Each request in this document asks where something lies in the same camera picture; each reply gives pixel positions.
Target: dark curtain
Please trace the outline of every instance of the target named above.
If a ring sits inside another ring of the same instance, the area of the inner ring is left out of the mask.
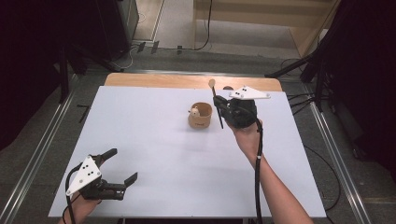
[[[352,139],[353,143],[368,158],[389,169],[394,179],[395,37],[396,1],[342,1],[313,60],[317,68],[325,68],[334,98],[345,105],[362,130],[360,136]],[[305,72],[305,79],[310,76],[312,73]]]
[[[0,150],[58,87],[58,18],[47,1],[0,6]]]

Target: human hand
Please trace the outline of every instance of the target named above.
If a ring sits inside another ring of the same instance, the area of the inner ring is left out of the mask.
[[[71,199],[73,215],[76,223],[82,223],[102,200],[85,200],[79,192],[73,194]],[[59,223],[72,223],[69,208],[64,211],[64,220]]]
[[[257,123],[254,122],[252,125],[243,129],[236,129],[229,122],[227,122],[227,125],[233,131],[233,135],[235,136],[235,140],[239,148],[245,154],[252,166],[254,166],[260,143],[260,133],[258,132]]]

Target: table surface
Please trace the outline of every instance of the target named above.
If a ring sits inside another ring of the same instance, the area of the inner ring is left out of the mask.
[[[109,86],[125,78],[131,83]],[[101,167],[103,179],[122,183],[134,172],[139,177],[126,190],[123,201],[103,201],[93,217],[256,216],[254,171],[232,132],[222,130],[217,117],[212,117],[204,130],[188,125],[188,110],[193,103],[212,104],[212,92],[207,86],[210,78],[152,74],[108,77],[95,97],[66,171],[88,154],[116,147],[119,153]],[[270,100],[256,101],[258,116],[264,123],[264,155],[308,215],[325,217],[289,102],[279,91],[278,82],[268,78],[213,78],[218,88],[233,85],[237,89],[238,85],[251,83],[259,90],[277,89],[268,91]],[[167,88],[159,88],[161,83]],[[217,92],[224,97],[229,93]],[[60,189],[64,188],[64,179]],[[261,197],[262,215],[269,217]],[[64,207],[64,191],[59,190],[49,216],[59,217]]]

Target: forearm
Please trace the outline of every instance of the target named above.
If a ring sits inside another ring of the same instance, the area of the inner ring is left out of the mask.
[[[84,222],[85,220],[85,216],[80,215],[79,213],[76,213],[75,211],[76,209],[73,209],[74,212],[74,219],[76,221],[76,224],[81,224]],[[72,224],[72,219],[70,217],[70,213],[69,213],[69,209],[66,209],[66,211],[64,212],[64,218],[61,218],[58,222],[58,224]]]
[[[262,190],[273,220],[279,223],[313,223],[294,195],[283,184],[265,158],[260,167]]]

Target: cable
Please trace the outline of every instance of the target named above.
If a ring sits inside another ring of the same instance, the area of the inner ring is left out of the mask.
[[[209,38],[210,38],[210,19],[212,17],[212,5],[213,5],[213,0],[210,0],[209,16],[208,16],[208,19],[207,19],[207,39],[206,39],[206,42],[198,49],[172,49],[172,50],[193,50],[193,51],[196,51],[196,50],[201,50],[204,47],[206,47],[207,43],[209,42]]]
[[[260,163],[262,160],[262,123],[256,117],[257,131],[260,134],[259,149],[257,151],[255,176],[256,214],[259,224],[262,224],[262,207],[260,204]]]
[[[306,149],[309,149],[310,151],[312,151],[313,153],[315,153],[319,158],[321,158],[321,159],[329,166],[329,168],[332,170],[332,173],[334,174],[335,179],[337,180],[337,185],[338,185],[338,195],[337,195],[337,198],[335,199],[335,202],[334,202],[330,207],[324,209],[326,212],[327,212],[327,211],[330,211],[331,209],[333,209],[333,208],[338,204],[338,202],[340,201],[340,198],[341,198],[341,182],[340,182],[340,179],[338,178],[338,175],[337,175],[337,173],[335,172],[335,170],[332,168],[332,166],[331,166],[322,156],[320,156],[314,149],[312,149],[312,148],[310,148],[310,147],[308,147],[308,146],[306,146],[306,145],[303,145],[303,146],[304,146]]]
[[[331,219],[329,216],[326,215],[326,218],[329,219],[329,221],[330,221],[332,224],[334,224],[334,222],[332,221],[332,219]]]
[[[299,102],[299,103],[291,104],[291,105],[290,105],[290,108],[293,108],[293,107],[295,107],[295,106],[297,106],[297,105],[302,105],[302,104],[304,104],[304,103],[306,103],[306,102],[311,103],[311,102],[313,102],[314,100],[315,100],[315,98],[314,98],[314,97],[311,97],[311,98],[308,98],[308,99],[306,99],[306,100],[303,100],[303,101],[301,101],[301,102]]]
[[[310,93],[302,93],[302,94],[295,94],[295,95],[286,95],[287,97],[291,97],[291,98],[288,98],[288,100],[290,101],[290,100],[292,100],[292,99],[294,99],[294,98],[297,98],[297,97],[299,97],[299,96],[309,96],[309,95],[312,95],[312,94],[314,94],[313,92],[310,92]]]
[[[65,190],[67,191],[67,189],[69,188],[69,182],[70,182],[70,177],[72,176],[72,174],[76,171],[79,170],[79,168],[81,167],[82,163],[80,163],[78,166],[76,166],[75,168],[73,168],[70,173],[67,175],[66,181],[65,181]],[[67,201],[67,207],[69,208],[69,214],[70,214],[70,219],[72,221],[72,224],[76,224],[75,221],[75,217],[73,214],[73,208],[72,208],[72,202],[70,201],[70,196],[66,195],[66,201]]]
[[[194,49],[194,50],[203,49],[203,48],[206,46],[207,42],[209,42],[209,37],[210,37],[210,18],[211,18],[211,16],[212,16],[212,5],[213,5],[213,0],[210,0],[209,17],[208,17],[208,19],[207,19],[207,39],[206,39],[206,42],[204,43],[203,46],[201,46],[201,47],[198,48],[198,49]]]
[[[300,59],[290,58],[290,59],[284,60],[284,61],[280,64],[280,70],[283,69],[283,63],[285,63],[285,62],[287,62],[287,61],[290,61],[290,60],[297,60],[297,61],[298,61],[298,60],[300,60]]]
[[[209,30],[207,29],[207,27],[206,27],[206,21],[205,20],[203,20],[203,22],[204,22],[204,27],[205,27],[205,30],[207,31],[207,32],[209,32]],[[210,44],[210,48],[209,49],[207,49],[206,51],[210,51],[210,50],[212,50],[212,43],[209,43]]]
[[[133,47],[131,47],[131,49],[129,50],[129,57],[131,58],[131,62],[130,62],[127,66],[120,66],[120,65],[118,65],[118,64],[116,64],[116,63],[113,63],[113,62],[110,62],[110,63],[113,64],[114,66],[118,67],[118,68],[121,68],[121,69],[126,69],[126,68],[131,67],[131,66],[134,64],[134,59],[133,59],[133,57],[132,57],[132,50],[134,50],[134,49],[136,49],[136,48],[137,48],[137,47],[133,46]]]
[[[302,111],[304,108],[306,108],[309,104],[311,104],[312,102],[308,102],[306,103],[303,107],[301,107],[300,109],[296,110],[295,112],[293,112],[293,116],[298,114],[300,111]]]
[[[72,204],[73,204],[73,202],[76,201],[77,198],[79,198],[79,196],[81,196],[81,194],[79,194],[79,195],[72,201]],[[68,206],[66,206],[66,208],[65,208],[64,211],[62,212],[62,220],[64,221],[64,224],[67,224],[67,223],[66,223],[66,220],[64,220],[64,213],[66,212],[66,209],[67,209],[67,208],[68,208]]]

